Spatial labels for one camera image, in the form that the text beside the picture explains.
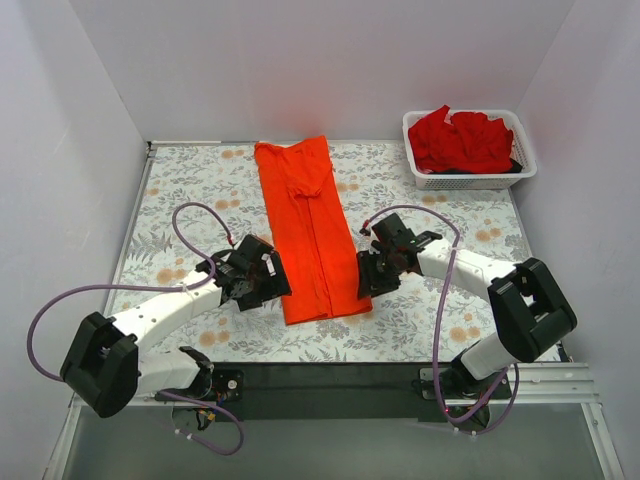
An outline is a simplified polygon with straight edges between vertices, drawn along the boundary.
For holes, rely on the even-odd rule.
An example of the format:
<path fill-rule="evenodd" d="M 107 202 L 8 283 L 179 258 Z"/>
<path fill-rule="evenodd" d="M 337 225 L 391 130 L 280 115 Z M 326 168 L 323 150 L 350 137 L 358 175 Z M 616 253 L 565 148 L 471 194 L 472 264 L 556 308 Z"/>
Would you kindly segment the orange t shirt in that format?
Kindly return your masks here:
<path fill-rule="evenodd" d="M 272 237 L 291 288 L 285 323 L 372 310 L 358 297 L 356 248 L 333 175 L 325 137 L 284 147 L 260 142 L 254 156 Z"/>

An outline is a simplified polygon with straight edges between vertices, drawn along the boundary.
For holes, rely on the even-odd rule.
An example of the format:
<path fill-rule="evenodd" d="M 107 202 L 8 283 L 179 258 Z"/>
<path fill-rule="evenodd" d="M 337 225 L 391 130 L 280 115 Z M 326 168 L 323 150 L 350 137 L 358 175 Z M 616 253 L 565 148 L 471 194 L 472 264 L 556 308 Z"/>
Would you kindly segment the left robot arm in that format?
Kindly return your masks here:
<path fill-rule="evenodd" d="M 175 291 L 111 317 L 100 313 L 85 317 L 60 377 L 102 418 L 115 415 L 141 395 L 213 400 L 225 387 L 205 354 L 189 346 L 154 354 L 152 347 L 230 301 L 246 311 L 290 292 L 279 253 L 248 235 L 238 247 L 197 264 Z"/>

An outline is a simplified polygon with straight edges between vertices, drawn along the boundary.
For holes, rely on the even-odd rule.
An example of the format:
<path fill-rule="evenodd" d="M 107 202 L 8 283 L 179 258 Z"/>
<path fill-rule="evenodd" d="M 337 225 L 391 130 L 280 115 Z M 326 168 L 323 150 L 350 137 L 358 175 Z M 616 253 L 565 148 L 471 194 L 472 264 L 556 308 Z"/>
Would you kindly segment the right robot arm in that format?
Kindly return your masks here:
<path fill-rule="evenodd" d="M 577 316 L 544 262 L 492 259 L 460 249 L 442 235 L 416 234 L 397 214 L 367 220 L 371 246 L 357 254 L 358 295 L 374 298 L 397 290 L 404 274 L 439 278 L 489 303 L 495 333 L 434 367 L 428 384 L 445 395 L 472 395 L 491 388 L 515 363 L 532 363 L 577 326 Z"/>

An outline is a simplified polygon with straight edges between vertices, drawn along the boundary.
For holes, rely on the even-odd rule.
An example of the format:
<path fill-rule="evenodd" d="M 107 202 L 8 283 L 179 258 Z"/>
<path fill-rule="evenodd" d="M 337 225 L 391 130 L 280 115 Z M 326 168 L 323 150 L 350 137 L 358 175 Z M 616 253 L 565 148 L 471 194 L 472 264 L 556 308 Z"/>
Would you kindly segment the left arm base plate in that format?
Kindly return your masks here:
<path fill-rule="evenodd" d="M 242 398 L 244 373 L 236 369 L 201 371 L 184 388 L 167 388 L 171 394 L 201 401 L 233 402 Z"/>

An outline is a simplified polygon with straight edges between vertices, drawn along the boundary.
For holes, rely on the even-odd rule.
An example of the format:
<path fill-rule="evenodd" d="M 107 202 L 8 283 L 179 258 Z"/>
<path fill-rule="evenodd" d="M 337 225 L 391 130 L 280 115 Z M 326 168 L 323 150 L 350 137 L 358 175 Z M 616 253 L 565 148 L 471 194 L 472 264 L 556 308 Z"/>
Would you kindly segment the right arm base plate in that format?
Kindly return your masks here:
<path fill-rule="evenodd" d="M 495 380 L 500 382 L 493 391 L 491 398 L 507 400 L 512 397 L 512 389 L 509 380 L 501 378 L 499 373 L 491 374 L 483 380 L 463 379 L 452 368 L 443 368 L 439 371 L 439 385 L 441 395 L 445 400 L 479 400 L 490 389 Z M 432 368 L 422 368 L 419 376 L 411 382 L 414 391 L 425 400 L 436 399 L 436 388 Z"/>

